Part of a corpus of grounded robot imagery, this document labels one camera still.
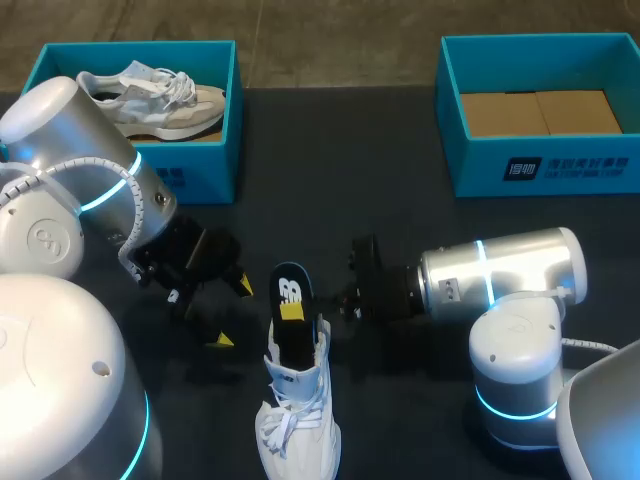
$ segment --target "gray cable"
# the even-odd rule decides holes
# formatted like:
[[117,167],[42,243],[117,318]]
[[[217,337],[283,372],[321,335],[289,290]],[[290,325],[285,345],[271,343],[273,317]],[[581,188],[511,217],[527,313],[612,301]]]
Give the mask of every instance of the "gray cable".
[[597,350],[599,352],[605,352],[607,355],[616,353],[618,349],[600,342],[591,342],[589,340],[576,340],[574,338],[563,338],[562,345],[566,347],[586,348],[588,350]]

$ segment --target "gray sneaker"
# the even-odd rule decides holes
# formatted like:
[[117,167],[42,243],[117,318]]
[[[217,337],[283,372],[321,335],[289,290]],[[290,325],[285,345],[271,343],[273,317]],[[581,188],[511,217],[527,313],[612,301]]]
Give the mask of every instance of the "gray sneaker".
[[184,72],[154,69],[135,60],[116,75],[80,72],[76,82],[127,137],[182,140],[224,115],[224,90],[196,85]]

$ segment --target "shoe box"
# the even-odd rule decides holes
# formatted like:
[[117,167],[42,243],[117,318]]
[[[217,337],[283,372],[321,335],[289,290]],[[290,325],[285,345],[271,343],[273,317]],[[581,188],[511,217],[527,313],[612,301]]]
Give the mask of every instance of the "shoe box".
[[79,72],[114,75],[137,60],[153,68],[184,71],[196,84],[226,92],[221,128],[189,141],[132,138],[141,156],[181,204],[228,204],[235,198],[243,96],[233,41],[46,44],[23,94],[49,78]]
[[640,192],[627,34],[444,37],[435,110],[456,196]]

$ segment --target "shoelace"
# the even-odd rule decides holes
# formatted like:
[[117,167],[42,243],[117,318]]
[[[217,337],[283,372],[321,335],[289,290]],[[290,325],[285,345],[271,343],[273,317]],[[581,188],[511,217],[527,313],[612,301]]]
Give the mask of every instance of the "shoelace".
[[271,413],[260,425],[260,438],[272,452],[280,452],[282,458],[287,458],[286,445],[291,434],[297,428],[317,428],[322,425],[322,410],[324,408],[324,379],[311,399],[305,403],[292,402],[286,395],[270,385],[279,407]]
[[166,88],[158,93],[151,95],[151,98],[158,98],[163,95],[169,95],[169,101],[164,106],[164,110],[169,108],[176,102],[189,102],[196,96],[196,84],[195,82],[184,72],[175,73],[168,68],[158,68],[158,72],[166,73],[169,75]]

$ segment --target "box label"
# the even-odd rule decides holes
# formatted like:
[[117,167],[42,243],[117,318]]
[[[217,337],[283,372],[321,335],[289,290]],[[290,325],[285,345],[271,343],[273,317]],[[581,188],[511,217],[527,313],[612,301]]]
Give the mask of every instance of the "box label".
[[547,164],[544,178],[612,178],[624,173],[627,157],[608,158],[552,158]]
[[186,185],[182,168],[158,168],[156,173],[167,187],[180,188]]
[[533,180],[540,168],[541,157],[513,157],[509,159],[504,181]]

